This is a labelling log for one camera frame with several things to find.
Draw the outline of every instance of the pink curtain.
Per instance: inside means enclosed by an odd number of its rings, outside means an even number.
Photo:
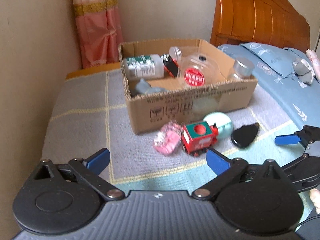
[[[119,61],[118,0],[73,0],[83,68]]]

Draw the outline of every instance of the wooden bed frame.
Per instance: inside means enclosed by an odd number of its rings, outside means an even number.
[[[288,0],[217,0],[210,43],[310,49],[310,26]]]

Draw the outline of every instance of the cardboard box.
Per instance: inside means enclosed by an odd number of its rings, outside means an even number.
[[[213,58],[219,67],[216,84],[181,88],[177,79],[165,76],[148,81],[152,87],[166,88],[167,92],[150,95],[130,95],[137,82],[128,82],[123,58],[168,53],[172,46],[197,46],[203,54]],[[126,42],[119,45],[119,58],[123,75],[124,94],[130,125],[135,134],[159,130],[169,120],[179,123],[202,120],[207,114],[229,112],[248,106],[258,80],[226,80],[233,68],[234,59],[202,39],[162,39]]]

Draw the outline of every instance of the red round sticker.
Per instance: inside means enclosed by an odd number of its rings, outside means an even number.
[[[204,76],[200,70],[188,68],[184,72],[184,80],[190,86],[199,87],[204,85]]]

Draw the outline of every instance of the silver lid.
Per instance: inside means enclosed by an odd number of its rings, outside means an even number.
[[[239,76],[250,77],[254,69],[254,64],[245,57],[237,57],[233,69]]]

